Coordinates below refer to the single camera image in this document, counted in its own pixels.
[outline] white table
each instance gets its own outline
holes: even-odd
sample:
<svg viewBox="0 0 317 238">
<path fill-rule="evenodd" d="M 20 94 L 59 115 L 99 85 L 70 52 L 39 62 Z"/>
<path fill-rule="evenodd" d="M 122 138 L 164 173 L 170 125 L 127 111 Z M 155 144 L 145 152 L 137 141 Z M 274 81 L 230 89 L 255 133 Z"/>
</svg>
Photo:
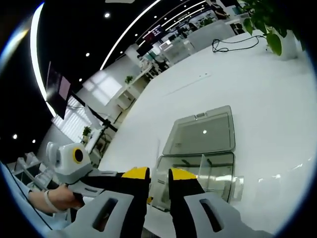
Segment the white table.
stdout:
<svg viewBox="0 0 317 238">
<path fill-rule="evenodd" d="M 129 84 L 127 84 L 125 87 L 121 88 L 113 97 L 113 99 L 116 101 L 116 103 L 122 108 L 122 109 L 127 109 L 132 101 L 130 101 L 126 96 L 125 93 L 128 92 L 131 94 L 135 99 L 138 99 L 139 96 L 141 95 L 143 91 L 143 86 L 138 84 L 139 80 L 146 74 L 148 73 L 152 78 L 154 76 L 150 73 L 150 70 L 154 66 L 151 65 L 144 71 L 142 71 L 136 78 L 134 78 Z"/>
<path fill-rule="evenodd" d="M 234 174 L 244 176 L 242 200 L 232 205 L 251 228 L 276 233 L 299 205 L 315 170 L 316 83 L 305 59 L 281 61 L 265 46 L 260 39 L 254 48 L 216 54 L 208 47 L 157 76 L 131 108 L 99 168 L 152 169 L 176 119 L 230 105 Z M 149 212 L 145 227 L 162 238 L 175 237 L 171 217 L 163 212 Z"/>
</svg>

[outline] plastic box lid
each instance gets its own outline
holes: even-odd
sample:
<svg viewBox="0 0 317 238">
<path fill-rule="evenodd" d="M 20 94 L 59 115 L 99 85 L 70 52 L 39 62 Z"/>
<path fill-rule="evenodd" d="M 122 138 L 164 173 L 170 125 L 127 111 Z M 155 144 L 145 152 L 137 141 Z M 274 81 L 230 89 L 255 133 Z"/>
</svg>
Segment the plastic box lid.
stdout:
<svg viewBox="0 0 317 238">
<path fill-rule="evenodd" d="M 164 155 L 191 155 L 231 151 L 235 147 L 230 106 L 216 108 L 174 122 Z"/>
</svg>

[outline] white bracelet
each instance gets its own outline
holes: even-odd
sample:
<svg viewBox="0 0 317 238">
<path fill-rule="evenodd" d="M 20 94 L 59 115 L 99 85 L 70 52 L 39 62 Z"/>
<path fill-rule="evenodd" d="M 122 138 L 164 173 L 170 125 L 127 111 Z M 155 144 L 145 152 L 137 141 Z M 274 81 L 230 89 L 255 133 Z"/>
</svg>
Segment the white bracelet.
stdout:
<svg viewBox="0 0 317 238">
<path fill-rule="evenodd" d="M 46 202 L 46 204 L 48 205 L 48 207 L 51 208 L 53 211 L 55 211 L 55 212 L 57 212 L 57 213 L 64 213 L 65 211 L 60 211 L 60 210 L 58 210 L 58 209 L 51 203 L 51 201 L 50 201 L 50 199 L 49 199 L 49 191 L 50 191 L 50 190 L 46 190 L 46 191 L 44 192 L 44 199 L 45 199 L 45 202 Z"/>
</svg>

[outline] window blinds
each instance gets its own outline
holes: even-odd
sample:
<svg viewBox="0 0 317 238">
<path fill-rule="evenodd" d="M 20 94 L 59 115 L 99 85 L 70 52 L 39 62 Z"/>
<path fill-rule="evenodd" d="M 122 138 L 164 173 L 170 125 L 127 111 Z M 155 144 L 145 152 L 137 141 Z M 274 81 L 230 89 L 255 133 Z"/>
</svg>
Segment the window blinds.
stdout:
<svg viewBox="0 0 317 238">
<path fill-rule="evenodd" d="M 85 114 L 84 106 L 72 96 L 69 97 L 64 120 L 57 115 L 52 119 L 52 122 L 75 143 L 82 140 L 84 127 L 91 126 Z"/>
</svg>

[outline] small plant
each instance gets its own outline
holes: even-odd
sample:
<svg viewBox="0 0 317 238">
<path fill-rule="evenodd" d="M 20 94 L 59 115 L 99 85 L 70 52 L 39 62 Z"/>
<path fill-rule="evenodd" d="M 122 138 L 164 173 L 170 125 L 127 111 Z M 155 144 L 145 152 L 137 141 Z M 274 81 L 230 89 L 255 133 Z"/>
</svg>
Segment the small plant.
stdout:
<svg viewBox="0 0 317 238">
<path fill-rule="evenodd" d="M 245 5 L 243 9 L 247 11 L 250 16 L 250 18 L 244 20 L 244 27 L 251 35 L 254 27 L 262 31 L 264 36 L 266 36 L 267 44 L 275 54 L 278 56 L 282 54 L 282 43 L 275 32 L 285 38 L 287 30 L 291 30 L 295 37 L 299 41 L 301 40 L 298 31 L 276 6 L 274 0 L 244 0 L 244 2 L 247 5 Z"/>
<path fill-rule="evenodd" d="M 91 129 L 89 126 L 84 127 L 83 136 L 87 136 L 91 132 Z"/>
<path fill-rule="evenodd" d="M 212 23 L 213 23 L 212 18 L 207 17 L 207 18 L 203 19 L 203 20 L 200 22 L 200 27 L 204 27 L 204 26 L 207 26 L 207 25 L 212 24 Z"/>
<path fill-rule="evenodd" d="M 125 78 L 125 81 L 124 81 L 124 82 L 125 82 L 126 84 L 129 84 L 129 82 L 131 82 L 132 79 L 133 79 L 133 76 L 131 76 L 131 75 L 130 75 L 130 76 L 127 76 L 127 77 Z"/>
</svg>

